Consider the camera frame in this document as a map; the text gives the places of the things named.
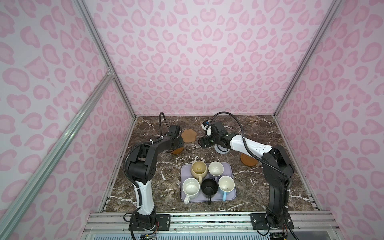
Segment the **brown wooden saucer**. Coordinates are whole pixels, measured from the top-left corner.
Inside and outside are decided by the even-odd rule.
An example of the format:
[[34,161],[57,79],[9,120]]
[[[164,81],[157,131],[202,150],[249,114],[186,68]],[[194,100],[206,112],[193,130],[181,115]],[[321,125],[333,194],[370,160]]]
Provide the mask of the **brown wooden saucer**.
[[241,153],[240,155],[240,160],[241,162],[245,165],[245,166],[248,166],[248,167],[253,167],[253,166],[256,166],[258,164],[258,160],[256,160],[255,158],[252,158],[244,153]]
[[178,148],[178,149],[172,151],[171,154],[178,155],[178,154],[182,153],[184,151],[184,149],[185,149],[184,147]]

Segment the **blue woven round coaster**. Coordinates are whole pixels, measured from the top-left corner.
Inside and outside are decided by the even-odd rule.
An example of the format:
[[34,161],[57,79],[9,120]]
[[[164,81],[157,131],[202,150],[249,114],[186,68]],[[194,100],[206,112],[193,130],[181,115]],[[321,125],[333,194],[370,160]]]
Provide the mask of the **blue woven round coaster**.
[[230,152],[230,149],[221,147],[220,145],[215,145],[215,151],[221,155],[225,155]]

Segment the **paw shaped cork coaster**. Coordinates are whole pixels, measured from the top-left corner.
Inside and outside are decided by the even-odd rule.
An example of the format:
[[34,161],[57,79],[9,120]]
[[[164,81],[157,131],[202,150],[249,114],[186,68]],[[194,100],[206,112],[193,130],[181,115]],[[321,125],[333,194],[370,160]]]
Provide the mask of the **paw shaped cork coaster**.
[[193,129],[186,129],[182,132],[182,138],[184,143],[193,143],[196,141],[197,132]]

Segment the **small white cup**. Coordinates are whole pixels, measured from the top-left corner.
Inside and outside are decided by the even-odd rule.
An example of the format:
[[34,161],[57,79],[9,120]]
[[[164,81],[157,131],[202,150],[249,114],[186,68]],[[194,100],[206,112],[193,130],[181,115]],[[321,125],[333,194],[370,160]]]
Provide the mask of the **small white cup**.
[[212,162],[208,166],[209,173],[218,178],[224,173],[224,166],[220,162]]

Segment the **beige ceramic mug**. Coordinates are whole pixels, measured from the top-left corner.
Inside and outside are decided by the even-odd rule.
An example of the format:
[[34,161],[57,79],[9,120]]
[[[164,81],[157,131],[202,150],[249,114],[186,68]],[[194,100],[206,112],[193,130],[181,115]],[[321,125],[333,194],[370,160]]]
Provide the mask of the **beige ceramic mug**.
[[207,165],[203,161],[194,162],[191,166],[191,174],[200,184],[202,184],[204,178],[208,174]]

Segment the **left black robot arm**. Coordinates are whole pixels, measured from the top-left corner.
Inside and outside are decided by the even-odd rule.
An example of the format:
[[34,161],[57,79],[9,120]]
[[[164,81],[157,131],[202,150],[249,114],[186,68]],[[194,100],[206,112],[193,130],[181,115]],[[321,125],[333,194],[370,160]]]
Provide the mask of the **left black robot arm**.
[[173,152],[183,147],[182,137],[165,135],[136,144],[129,151],[123,170],[126,178],[134,185],[138,214],[150,216],[154,213],[152,179],[156,173],[158,155],[164,151]]

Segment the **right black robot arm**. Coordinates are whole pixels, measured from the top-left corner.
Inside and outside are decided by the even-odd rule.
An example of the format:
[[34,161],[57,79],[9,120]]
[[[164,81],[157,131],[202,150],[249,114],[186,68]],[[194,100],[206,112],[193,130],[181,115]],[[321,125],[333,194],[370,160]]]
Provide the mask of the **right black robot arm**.
[[270,186],[266,208],[266,224],[280,228],[288,212],[288,201],[295,168],[281,145],[274,147],[249,140],[241,134],[229,133],[220,121],[204,121],[205,136],[198,140],[205,149],[217,146],[220,150],[233,150],[258,160],[263,167],[264,178]]

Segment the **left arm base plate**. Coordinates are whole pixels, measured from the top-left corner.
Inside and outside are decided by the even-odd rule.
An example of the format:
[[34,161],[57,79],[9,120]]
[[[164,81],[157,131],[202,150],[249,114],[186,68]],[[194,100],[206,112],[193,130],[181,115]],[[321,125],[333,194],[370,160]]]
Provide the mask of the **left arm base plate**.
[[134,214],[133,222],[129,226],[130,231],[153,232],[168,231],[170,229],[171,215],[141,215]]

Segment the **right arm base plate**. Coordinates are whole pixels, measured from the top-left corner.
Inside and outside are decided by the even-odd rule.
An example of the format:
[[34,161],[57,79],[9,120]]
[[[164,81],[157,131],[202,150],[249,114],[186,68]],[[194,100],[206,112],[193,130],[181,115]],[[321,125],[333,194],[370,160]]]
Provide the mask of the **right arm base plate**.
[[251,213],[250,219],[253,230],[293,230],[295,228],[293,220],[288,213],[277,218],[273,215],[268,215],[267,213]]

